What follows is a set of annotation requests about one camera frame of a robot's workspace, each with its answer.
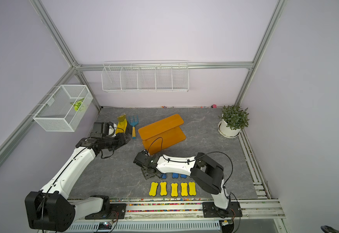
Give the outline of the yellow eraser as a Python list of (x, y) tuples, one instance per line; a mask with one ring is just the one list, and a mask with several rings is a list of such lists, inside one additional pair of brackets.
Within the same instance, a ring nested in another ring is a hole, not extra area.
[(149, 196), (155, 197), (157, 195), (157, 189), (158, 189), (158, 183), (157, 182), (151, 182)]
[(178, 197), (178, 183), (171, 184), (171, 197)]
[(189, 195), (190, 196), (196, 196), (196, 183), (195, 182), (189, 182), (188, 183), (189, 186)]
[(166, 182), (161, 182), (160, 183), (160, 195), (161, 196), (166, 196), (168, 194), (167, 192), (167, 183)]
[(181, 196), (187, 197), (188, 195), (188, 183), (181, 183)]

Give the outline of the orange wooden two-tier shelf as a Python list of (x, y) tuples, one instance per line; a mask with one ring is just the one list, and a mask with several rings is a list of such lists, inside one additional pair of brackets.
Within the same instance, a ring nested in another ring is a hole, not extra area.
[(138, 129), (138, 133), (144, 148), (153, 155), (186, 139), (180, 128), (183, 124), (184, 120), (175, 114)]

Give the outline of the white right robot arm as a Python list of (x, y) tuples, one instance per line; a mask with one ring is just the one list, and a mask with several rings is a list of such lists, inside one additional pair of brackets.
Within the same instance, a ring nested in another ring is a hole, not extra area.
[(205, 192), (211, 194), (215, 207), (226, 210), (229, 197), (224, 188), (224, 168), (207, 153), (199, 152), (193, 157), (173, 157), (167, 155), (149, 155), (148, 151), (139, 152), (133, 163), (141, 168), (147, 180), (165, 173), (178, 173), (191, 177)]

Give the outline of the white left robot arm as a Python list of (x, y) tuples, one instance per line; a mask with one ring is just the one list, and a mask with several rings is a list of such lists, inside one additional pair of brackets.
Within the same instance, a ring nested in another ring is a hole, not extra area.
[(75, 220), (102, 214), (111, 215), (110, 199), (94, 195), (81, 201), (68, 200), (75, 183), (96, 156), (104, 150), (115, 152), (130, 139), (129, 131), (112, 122), (97, 122), (89, 137), (80, 139), (75, 149), (57, 172), (39, 191), (25, 198), (29, 226), (35, 230), (65, 232)]

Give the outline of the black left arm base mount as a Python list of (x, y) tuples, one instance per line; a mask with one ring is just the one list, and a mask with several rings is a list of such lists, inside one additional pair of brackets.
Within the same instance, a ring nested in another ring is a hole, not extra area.
[(110, 203), (108, 209), (85, 216), (87, 220), (124, 219), (127, 205), (124, 203)]

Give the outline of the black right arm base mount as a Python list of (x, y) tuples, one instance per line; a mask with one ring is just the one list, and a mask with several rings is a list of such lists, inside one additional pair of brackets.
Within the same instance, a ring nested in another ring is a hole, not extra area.
[(239, 202), (229, 202), (226, 209), (215, 206), (213, 202), (202, 203), (203, 217), (205, 218), (235, 218), (242, 217), (242, 211)]

